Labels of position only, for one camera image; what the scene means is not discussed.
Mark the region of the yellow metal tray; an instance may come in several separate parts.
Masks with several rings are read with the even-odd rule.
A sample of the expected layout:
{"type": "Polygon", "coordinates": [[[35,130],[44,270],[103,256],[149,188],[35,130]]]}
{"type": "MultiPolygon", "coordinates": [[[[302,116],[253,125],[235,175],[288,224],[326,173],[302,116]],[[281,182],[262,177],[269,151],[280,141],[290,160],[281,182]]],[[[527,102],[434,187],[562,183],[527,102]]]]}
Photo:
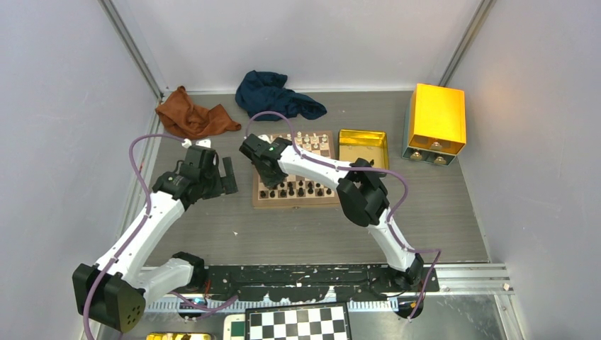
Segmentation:
{"type": "Polygon", "coordinates": [[[341,129],[338,157],[354,162],[365,159],[374,168],[389,169],[388,140],[384,131],[341,129]]]}

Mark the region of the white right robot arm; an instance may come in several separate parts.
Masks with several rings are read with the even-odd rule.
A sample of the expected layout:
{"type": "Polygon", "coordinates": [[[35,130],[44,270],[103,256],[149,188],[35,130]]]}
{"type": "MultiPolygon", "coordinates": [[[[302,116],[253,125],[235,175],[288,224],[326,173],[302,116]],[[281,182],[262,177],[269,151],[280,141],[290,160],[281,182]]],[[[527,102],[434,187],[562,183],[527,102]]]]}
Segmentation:
{"type": "Polygon", "coordinates": [[[388,266],[394,269],[395,285],[409,291],[420,283],[424,261],[410,247],[393,218],[388,190],[380,178],[382,169],[371,167],[361,158],[348,162],[323,157],[280,137],[268,142],[250,134],[240,151],[268,187],[294,175],[334,190],[345,217],[367,228],[380,246],[388,266]]]}

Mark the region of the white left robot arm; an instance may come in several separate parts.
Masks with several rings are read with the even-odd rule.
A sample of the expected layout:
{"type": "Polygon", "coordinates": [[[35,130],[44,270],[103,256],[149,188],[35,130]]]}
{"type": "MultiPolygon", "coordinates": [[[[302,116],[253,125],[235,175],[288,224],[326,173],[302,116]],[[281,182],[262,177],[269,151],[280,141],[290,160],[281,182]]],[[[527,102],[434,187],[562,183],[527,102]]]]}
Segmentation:
{"type": "Polygon", "coordinates": [[[142,271],[159,240],[194,203],[237,192],[231,159],[220,158],[209,139],[180,142],[184,159],[153,187],[142,185],[144,207],[120,239],[95,264],[82,263],[72,274],[88,339],[94,338],[91,321],[126,333],[148,304],[179,288],[196,293],[206,285],[204,260],[184,251],[154,270],[142,271]]]}

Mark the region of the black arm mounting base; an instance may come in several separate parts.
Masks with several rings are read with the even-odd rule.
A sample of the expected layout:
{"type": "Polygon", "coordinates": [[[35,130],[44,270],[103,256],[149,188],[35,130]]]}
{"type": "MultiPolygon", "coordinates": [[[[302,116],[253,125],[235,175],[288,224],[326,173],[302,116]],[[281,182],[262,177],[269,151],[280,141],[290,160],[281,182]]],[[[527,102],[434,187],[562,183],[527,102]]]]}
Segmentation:
{"type": "Polygon", "coordinates": [[[401,274],[385,264],[327,264],[284,266],[207,266],[203,277],[182,288],[181,294],[205,293],[214,300],[237,296],[241,302],[318,302],[331,293],[336,302],[382,301],[385,297],[405,297],[426,287],[438,292],[436,272],[414,287],[401,282],[401,274]]]}

